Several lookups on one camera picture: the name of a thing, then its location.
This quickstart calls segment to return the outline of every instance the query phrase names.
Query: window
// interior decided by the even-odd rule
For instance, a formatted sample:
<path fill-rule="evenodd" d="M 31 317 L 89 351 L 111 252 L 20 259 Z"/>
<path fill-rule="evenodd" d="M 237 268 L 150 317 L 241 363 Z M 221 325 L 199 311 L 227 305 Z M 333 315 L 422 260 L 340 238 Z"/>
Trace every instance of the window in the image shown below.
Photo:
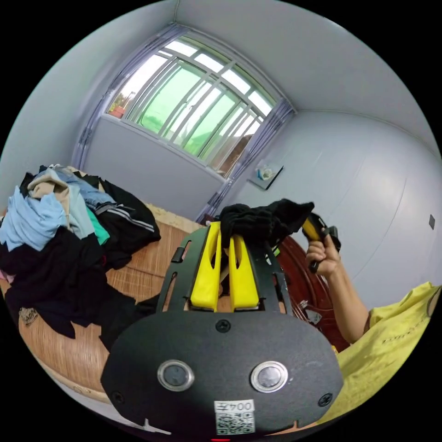
<path fill-rule="evenodd" d="M 237 60 L 187 35 L 151 56 L 108 114 L 228 177 L 275 103 Z"/>

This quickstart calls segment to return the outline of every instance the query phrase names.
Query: tool with yellow handle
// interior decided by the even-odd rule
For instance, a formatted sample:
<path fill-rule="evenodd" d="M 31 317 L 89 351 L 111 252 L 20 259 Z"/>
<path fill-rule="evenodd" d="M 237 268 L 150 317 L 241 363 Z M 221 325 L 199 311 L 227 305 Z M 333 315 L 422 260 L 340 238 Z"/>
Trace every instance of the tool with yellow handle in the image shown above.
<path fill-rule="evenodd" d="M 331 236 L 331 239 L 339 252 L 341 249 L 341 242 L 337 237 L 337 228 L 335 226 L 327 227 L 322 218 L 315 213 L 311 213 L 304 224 L 302 225 L 302 232 L 309 241 L 324 241 L 327 235 Z M 311 273 L 318 271 L 320 262 L 312 261 L 308 267 Z"/>

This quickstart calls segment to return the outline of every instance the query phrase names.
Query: sticker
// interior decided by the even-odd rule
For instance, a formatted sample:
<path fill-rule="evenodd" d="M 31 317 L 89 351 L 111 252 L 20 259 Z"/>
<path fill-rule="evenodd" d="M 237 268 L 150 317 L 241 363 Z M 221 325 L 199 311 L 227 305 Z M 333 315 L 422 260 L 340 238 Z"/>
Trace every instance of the sticker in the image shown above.
<path fill-rule="evenodd" d="M 215 401 L 216 433 L 232 436 L 255 432 L 255 404 L 244 401 Z"/>

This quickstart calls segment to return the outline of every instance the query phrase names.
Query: sheer curtain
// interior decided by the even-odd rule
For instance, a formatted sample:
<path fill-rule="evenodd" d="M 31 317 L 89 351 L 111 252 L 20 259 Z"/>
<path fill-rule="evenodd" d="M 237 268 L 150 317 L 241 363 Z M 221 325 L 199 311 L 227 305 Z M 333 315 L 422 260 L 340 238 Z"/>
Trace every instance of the sheer curtain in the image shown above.
<path fill-rule="evenodd" d="M 293 118 L 294 115 L 295 110 L 293 109 L 293 106 L 285 98 L 281 98 L 247 143 L 247 146 L 233 168 L 229 179 L 221 186 L 219 191 L 212 196 L 203 210 L 199 213 L 197 222 L 202 221 L 205 214 L 211 216 L 215 215 L 221 201 L 225 198 L 240 175 L 246 170 L 247 166 L 249 166 L 270 143 L 273 137 L 277 134 L 279 128 L 286 121 Z"/>
<path fill-rule="evenodd" d="M 168 27 L 157 33 L 153 38 L 149 40 L 148 43 L 146 43 L 141 49 L 139 49 L 136 54 L 132 55 L 130 60 L 128 60 L 124 68 L 119 72 L 111 85 L 108 87 L 106 93 L 97 104 L 97 107 L 93 111 L 92 116 L 87 122 L 86 127 L 81 133 L 80 139 L 78 140 L 72 154 L 72 166 L 82 170 L 86 160 L 87 151 L 89 149 L 90 140 L 98 123 L 98 120 L 100 119 L 101 115 L 103 115 L 107 111 L 107 108 L 111 105 L 116 93 L 123 85 L 123 83 L 130 76 L 132 76 L 150 56 L 154 55 L 159 49 L 168 45 L 173 40 L 176 40 L 177 38 L 184 35 L 187 31 L 188 29 L 184 26 L 173 23 L 172 25 L 169 25 Z"/>

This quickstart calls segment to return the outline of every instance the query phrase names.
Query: screw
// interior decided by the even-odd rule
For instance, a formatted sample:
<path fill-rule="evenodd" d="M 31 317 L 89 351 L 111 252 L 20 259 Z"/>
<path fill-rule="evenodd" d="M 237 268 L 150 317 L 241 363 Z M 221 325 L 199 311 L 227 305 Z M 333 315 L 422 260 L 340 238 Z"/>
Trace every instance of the screw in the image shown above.
<path fill-rule="evenodd" d="M 226 319 L 219 320 L 215 325 L 215 328 L 220 333 L 227 333 L 230 330 L 230 327 L 231 327 L 230 322 L 227 321 Z"/>
<path fill-rule="evenodd" d="M 332 401 L 333 395 L 331 393 L 324 394 L 318 401 L 320 407 L 326 407 Z"/>
<path fill-rule="evenodd" d="M 119 391 L 114 391 L 112 393 L 112 399 L 117 403 L 117 404 L 124 404 L 124 396 L 119 392 Z"/>

